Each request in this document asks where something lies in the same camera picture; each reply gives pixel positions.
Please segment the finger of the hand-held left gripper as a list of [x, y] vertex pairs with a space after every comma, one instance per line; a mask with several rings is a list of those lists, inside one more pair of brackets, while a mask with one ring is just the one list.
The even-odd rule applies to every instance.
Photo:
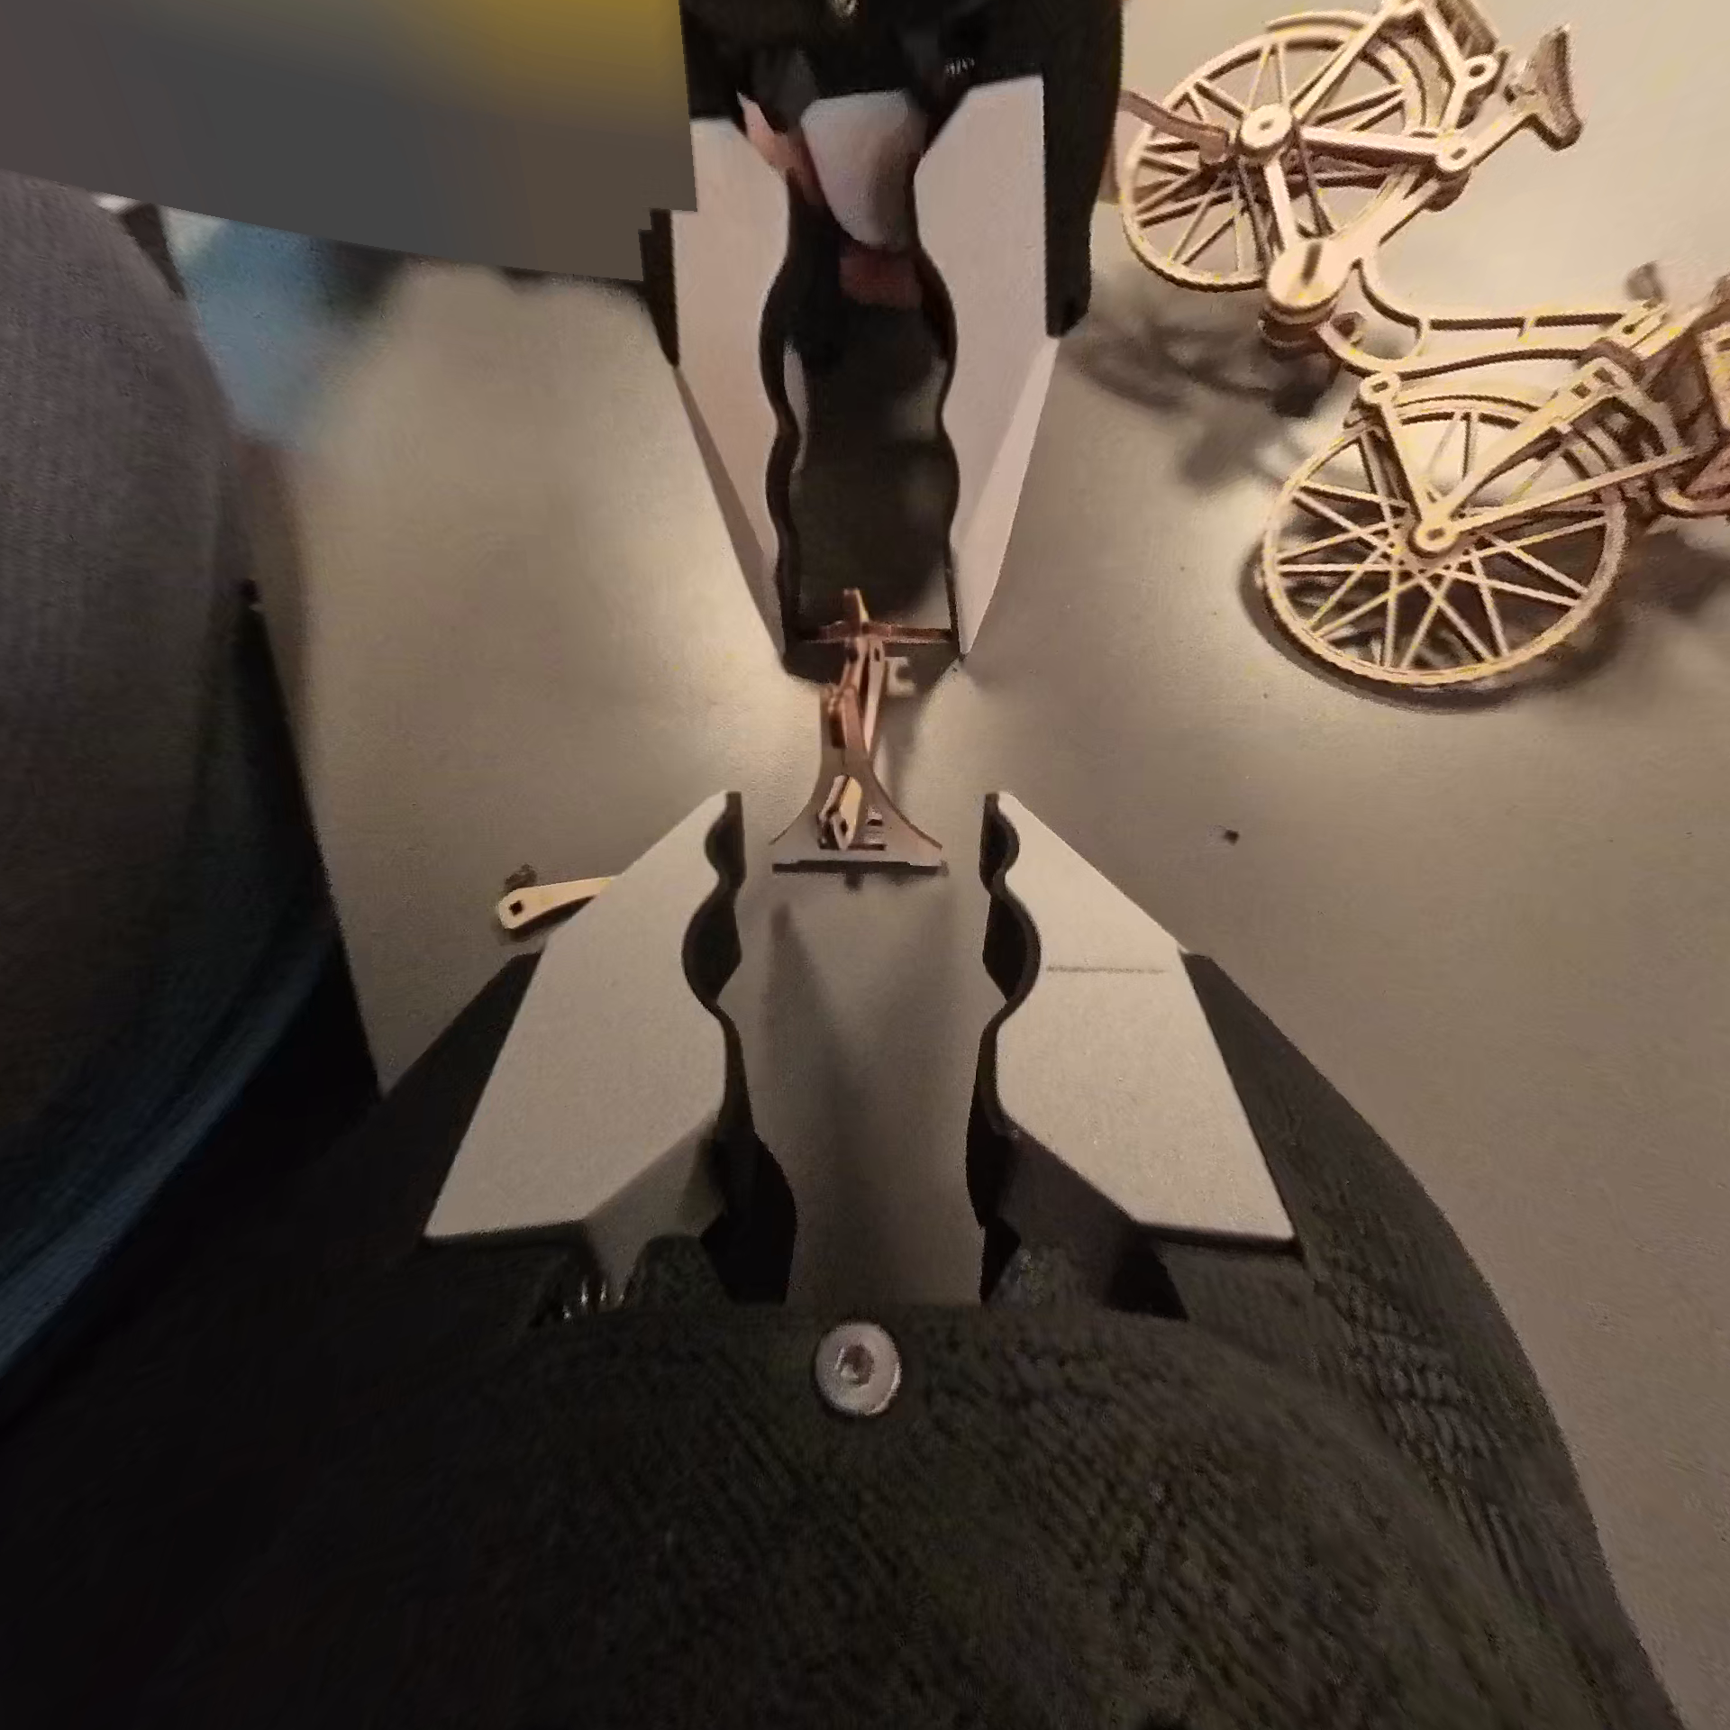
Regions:
[[922, 254], [948, 305], [939, 418], [958, 473], [949, 589], [970, 653], [999, 589], [1047, 409], [1047, 92], [1041, 76], [970, 91], [917, 169]]
[[697, 205], [671, 216], [677, 390], [741, 583], [782, 656], [787, 390], [771, 307], [789, 186], [728, 118], [694, 120], [691, 141]]

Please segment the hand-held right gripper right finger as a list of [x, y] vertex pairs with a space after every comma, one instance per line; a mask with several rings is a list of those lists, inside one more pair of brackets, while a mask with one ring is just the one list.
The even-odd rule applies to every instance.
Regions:
[[982, 810], [977, 1211], [1022, 1241], [1288, 1251], [1182, 943], [1013, 792]]

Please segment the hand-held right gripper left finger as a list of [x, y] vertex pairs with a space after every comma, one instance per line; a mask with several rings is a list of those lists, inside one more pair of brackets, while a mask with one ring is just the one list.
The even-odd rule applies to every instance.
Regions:
[[714, 1223], [741, 877], [744, 802], [713, 792], [544, 942], [426, 1243], [552, 1241], [629, 1281]]

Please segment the wooden model stand assembly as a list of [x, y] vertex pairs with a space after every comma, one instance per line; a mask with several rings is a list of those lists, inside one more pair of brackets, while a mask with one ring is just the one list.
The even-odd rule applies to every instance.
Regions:
[[778, 873], [941, 873], [941, 844], [919, 828], [880, 779], [880, 717], [888, 703], [917, 692], [909, 653], [952, 649], [954, 630], [880, 620], [859, 589], [840, 593], [839, 617], [813, 645], [840, 651], [837, 677], [818, 703], [818, 769], [812, 794], [775, 839]]

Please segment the wooden bicycle model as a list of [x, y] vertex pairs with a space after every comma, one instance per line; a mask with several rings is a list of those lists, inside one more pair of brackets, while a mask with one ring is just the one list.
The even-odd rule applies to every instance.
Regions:
[[1414, 700], [1500, 692], [1590, 639], [1643, 533], [1726, 518], [1726, 275], [1460, 308], [1383, 272], [1514, 141], [1578, 144], [1568, 26], [1514, 60], [1480, 5], [1302, 11], [1118, 107], [1139, 263], [1257, 296], [1272, 359], [1354, 384], [1255, 568], [1305, 660]]

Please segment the person's left hand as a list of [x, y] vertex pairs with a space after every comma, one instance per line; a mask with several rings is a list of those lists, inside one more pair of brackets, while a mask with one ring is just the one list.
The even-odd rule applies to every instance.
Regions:
[[863, 307], [917, 307], [912, 176], [922, 120], [878, 92], [819, 101], [784, 125], [747, 107], [746, 130], [761, 157], [837, 230], [843, 294]]

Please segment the curved wooden strip part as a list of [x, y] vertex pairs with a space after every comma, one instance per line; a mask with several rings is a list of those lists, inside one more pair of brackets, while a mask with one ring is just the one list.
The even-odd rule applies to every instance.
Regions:
[[613, 875], [538, 881], [515, 894], [501, 894], [495, 905], [498, 928], [520, 940], [533, 928], [571, 916], [574, 910], [600, 898], [613, 883]]

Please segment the person's dark trousers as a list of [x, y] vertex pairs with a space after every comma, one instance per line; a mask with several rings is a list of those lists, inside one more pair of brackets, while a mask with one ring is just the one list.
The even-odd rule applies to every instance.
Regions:
[[144, 1043], [144, 1092], [85, 1141], [55, 1144], [79, 1157], [27, 1195], [23, 1217], [55, 1229], [27, 1258], [5, 1256], [5, 1426], [376, 1101], [335, 942], [290, 962], [198, 1045], [176, 1029]]

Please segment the person's torso in knit sweater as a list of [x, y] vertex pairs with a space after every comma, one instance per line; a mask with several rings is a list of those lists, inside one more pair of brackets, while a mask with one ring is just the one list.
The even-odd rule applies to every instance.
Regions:
[[97, 200], [5, 172], [2, 1258], [25, 1200], [328, 934], [188, 305]]

